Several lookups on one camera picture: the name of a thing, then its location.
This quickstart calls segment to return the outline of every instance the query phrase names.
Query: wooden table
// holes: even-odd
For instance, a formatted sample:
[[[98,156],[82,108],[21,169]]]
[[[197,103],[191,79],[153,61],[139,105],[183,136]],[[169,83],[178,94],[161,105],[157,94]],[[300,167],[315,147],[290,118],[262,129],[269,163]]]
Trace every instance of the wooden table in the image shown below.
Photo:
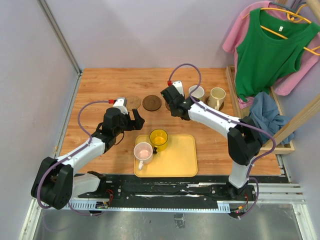
[[[85,104],[98,101],[116,99],[118,97],[138,96],[142,100],[148,95],[157,95],[162,100],[159,110],[150,112],[138,108],[139,114],[145,119],[140,131],[125,132],[123,141],[112,147],[107,153],[96,157],[80,172],[96,171],[106,174],[133,174],[136,137],[148,135],[154,129],[164,129],[168,134],[190,134],[196,142],[198,175],[228,175],[231,173],[232,160],[228,154],[227,140],[207,126],[172,117],[165,106],[160,92],[167,87],[167,80],[173,68],[86,68],[75,98],[71,117],[64,137],[61,155],[68,153],[88,139],[79,128],[77,115]],[[234,115],[225,68],[202,68],[202,84],[205,97],[214,87],[221,87],[226,91],[222,112]],[[198,83],[198,74],[192,68],[179,69],[172,80],[181,80],[184,93]],[[88,106],[81,115],[81,123],[85,129],[93,133],[98,123],[103,121],[108,103],[97,103]],[[256,162],[252,169],[254,175],[280,175],[278,161],[274,154],[270,154]]]

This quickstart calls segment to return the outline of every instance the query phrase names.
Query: yellow cup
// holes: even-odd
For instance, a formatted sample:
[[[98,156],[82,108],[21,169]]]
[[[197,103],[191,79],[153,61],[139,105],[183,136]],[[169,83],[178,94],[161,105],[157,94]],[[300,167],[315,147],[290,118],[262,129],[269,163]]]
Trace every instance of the yellow cup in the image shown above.
[[[165,150],[168,146],[168,134],[165,130],[156,129],[150,133],[150,142],[153,147],[153,154]]]

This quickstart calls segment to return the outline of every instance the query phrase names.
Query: robotic arm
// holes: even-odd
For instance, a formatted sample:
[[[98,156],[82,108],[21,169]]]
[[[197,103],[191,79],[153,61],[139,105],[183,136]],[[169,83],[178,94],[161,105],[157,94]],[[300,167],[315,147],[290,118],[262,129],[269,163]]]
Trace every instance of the robotic arm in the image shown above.
[[[140,117],[138,110],[133,109],[134,120],[131,120],[126,108],[127,100],[118,98],[113,107],[108,108],[95,132],[82,145],[73,151],[59,156],[57,159],[46,157],[38,170],[31,195],[37,197],[37,190],[46,171],[58,164],[45,177],[40,190],[40,200],[56,209],[63,208],[70,198],[87,192],[106,192],[106,177],[94,171],[85,175],[74,175],[92,159],[107,152],[116,143],[116,138],[124,131],[141,130],[145,120]]]
[[[180,117],[186,121],[192,120],[202,123],[227,139],[228,153],[233,160],[232,172],[227,182],[228,193],[234,199],[241,195],[248,185],[248,171],[251,162],[255,159],[255,156],[262,147],[261,137],[256,131],[250,128],[222,119],[206,110],[210,109],[230,120],[255,126],[253,120],[248,116],[243,119],[229,116],[198,100],[199,104],[204,107],[203,109],[195,104],[190,97],[185,99],[181,81],[173,82],[173,84],[164,89],[161,94],[168,103],[173,117]]]

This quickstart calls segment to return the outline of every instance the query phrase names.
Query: white wall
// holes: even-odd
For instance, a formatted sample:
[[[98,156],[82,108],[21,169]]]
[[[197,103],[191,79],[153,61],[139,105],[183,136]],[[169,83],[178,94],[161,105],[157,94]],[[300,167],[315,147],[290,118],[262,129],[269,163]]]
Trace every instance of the white wall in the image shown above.
[[[48,0],[81,68],[225,67],[223,40],[256,0]]]
[[[0,239],[16,240],[76,74],[36,0],[2,1],[0,33]]]
[[[316,21],[308,9],[301,15]],[[287,116],[294,116],[320,93],[320,62],[307,73],[302,81],[288,95],[280,98],[281,109]],[[320,208],[319,208],[319,182],[320,182],[320,113],[315,115],[294,134],[295,152],[283,155],[282,158],[288,166],[291,179],[301,184],[306,199],[308,211],[313,226],[320,238]]]

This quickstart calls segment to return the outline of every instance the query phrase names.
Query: mug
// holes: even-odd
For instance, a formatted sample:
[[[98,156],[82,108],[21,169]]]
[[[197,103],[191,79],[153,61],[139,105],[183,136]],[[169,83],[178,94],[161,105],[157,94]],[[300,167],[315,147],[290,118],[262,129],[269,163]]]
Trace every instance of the mug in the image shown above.
[[[212,88],[208,99],[208,106],[219,111],[222,103],[225,100],[225,97],[226,91],[223,90],[221,87]]]
[[[191,91],[193,91],[196,87],[197,87],[197,85],[194,85],[189,88],[189,96],[190,96]],[[205,90],[201,86],[199,86],[191,95],[192,95],[192,97],[197,98],[200,101],[202,101],[204,98],[204,95],[205,95]]]
[[[151,163],[153,148],[147,142],[140,142],[134,147],[133,154],[139,162],[138,169],[142,170],[144,165]]]
[[[150,133],[150,142],[153,146],[153,154],[163,151],[168,146],[168,134],[165,130],[156,129]]]

